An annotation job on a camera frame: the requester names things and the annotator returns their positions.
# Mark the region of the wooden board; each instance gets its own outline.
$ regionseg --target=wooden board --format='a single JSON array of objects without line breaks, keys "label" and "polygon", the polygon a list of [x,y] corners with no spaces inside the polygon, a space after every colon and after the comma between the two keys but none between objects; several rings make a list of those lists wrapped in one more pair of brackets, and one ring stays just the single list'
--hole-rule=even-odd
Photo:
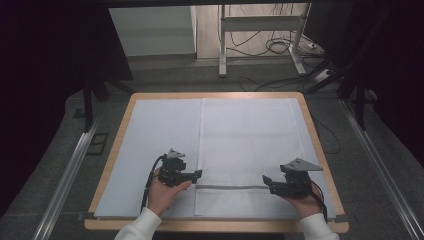
[{"label": "wooden board", "polygon": [[[311,115],[305,98],[298,92],[192,92],[192,93],[136,93],[132,95],[127,110],[125,111],[117,136],[113,143],[109,158],[107,160],[99,185],[93,197],[89,212],[94,213],[109,181],[110,174],[115,164],[122,139],[124,138],[132,110],[137,100],[143,99],[198,99],[198,98],[223,98],[223,99],[246,99],[246,98],[297,98],[305,118],[306,126],[312,140],[318,161],[323,168],[324,179],[329,190],[331,200],[334,205],[336,216],[344,216],[345,212],[340,202],[333,177],[328,167],[327,160],[321,147],[318,135],[316,133]],[[86,219],[85,227],[96,230],[120,230],[123,226],[134,219]],[[330,228],[336,233],[347,232],[349,223],[331,221],[328,223]],[[296,220],[164,220],[157,228],[157,231],[175,231],[175,232],[261,232],[261,233],[282,233],[282,232],[300,232],[301,227]]]}]

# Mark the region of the white surface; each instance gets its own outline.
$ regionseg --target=white surface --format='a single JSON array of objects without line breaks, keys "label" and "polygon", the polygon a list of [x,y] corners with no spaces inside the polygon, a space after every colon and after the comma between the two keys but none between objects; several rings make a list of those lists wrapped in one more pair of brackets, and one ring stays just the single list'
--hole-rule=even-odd
[{"label": "white surface", "polygon": [[[297,99],[137,101],[95,216],[137,217],[149,171],[170,148],[186,154],[186,172],[203,169],[203,176],[165,218],[296,218],[263,189],[262,175],[283,181],[279,166],[296,157],[318,163]],[[322,173],[310,176],[334,217]]]},{"label": "white surface", "polygon": [[109,12],[126,56],[196,52],[194,7],[111,8]]}]

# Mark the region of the human hand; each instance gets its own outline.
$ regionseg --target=human hand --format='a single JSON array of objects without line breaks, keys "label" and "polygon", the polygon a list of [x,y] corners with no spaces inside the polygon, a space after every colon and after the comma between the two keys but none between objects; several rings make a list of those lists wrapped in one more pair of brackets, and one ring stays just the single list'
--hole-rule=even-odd
[{"label": "human hand", "polygon": [[[323,200],[323,196],[320,190],[314,183],[312,183],[312,191],[321,200]],[[309,217],[317,213],[321,213],[321,207],[311,195],[308,195],[306,198],[303,198],[303,199],[293,199],[288,197],[281,197],[281,198],[283,198],[284,200],[287,200],[289,203],[293,205],[293,207],[296,209],[301,219],[305,217]]]},{"label": "human hand", "polygon": [[157,175],[159,175],[159,168],[153,174],[147,208],[161,216],[171,206],[178,193],[190,187],[191,181],[183,182],[175,187],[168,187],[159,181]]}]

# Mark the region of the white sleeve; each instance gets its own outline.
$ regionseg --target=white sleeve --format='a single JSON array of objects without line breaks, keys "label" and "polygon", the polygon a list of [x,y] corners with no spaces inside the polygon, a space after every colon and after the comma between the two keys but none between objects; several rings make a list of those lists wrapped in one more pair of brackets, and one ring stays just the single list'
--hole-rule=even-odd
[{"label": "white sleeve", "polygon": [[143,208],[140,216],[134,222],[123,227],[116,235],[115,240],[151,240],[161,222],[160,217],[150,209]]},{"label": "white sleeve", "polygon": [[333,233],[324,220],[322,213],[300,220],[305,240],[339,240],[339,235]]}]

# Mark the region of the table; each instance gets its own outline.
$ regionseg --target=table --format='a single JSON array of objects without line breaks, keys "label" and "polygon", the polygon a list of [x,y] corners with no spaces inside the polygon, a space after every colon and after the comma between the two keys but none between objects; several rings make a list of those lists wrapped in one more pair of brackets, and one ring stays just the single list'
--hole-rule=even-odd
[{"label": "table", "polygon": [[[137,100],[143,99],[198,99],[198,98],[223,98],[223,99],[248,99],[248,98],[297,98],[302,109],[305,122],[314,145],[320,166],[324,169],[323,175],[329,189],[332,202],[336,212],[336,220],[330,221],[330,228],[337,233],[347,232],[349,224],[344,221],[344,209],[340,202],[337,189],[334,185],[330,169],[325,159],[318,135],[315,131],[311,115],[309,113],[306,101],[302,94],[297,92],[281,93],[243,93],[243,92],[192,92],[192,93],[136,93],[131,97],[125,111],[123,120],[118,130],[118,134],[113,143],[105,169],[93,197],[89,212],[94,213],[102,193],[107,185],[112,172],[115,160],[117,158],[122,139],[131,118],[132,110]],[[92,230],[119,230],[133,219],[94,219],[85,220],[85,227]],[[301,228],[298,221],[295,220],[164,220],[157,228],[158,231],[172,232],[260,232],[260,233],[282,233],[282,232],[300,232]]]}]

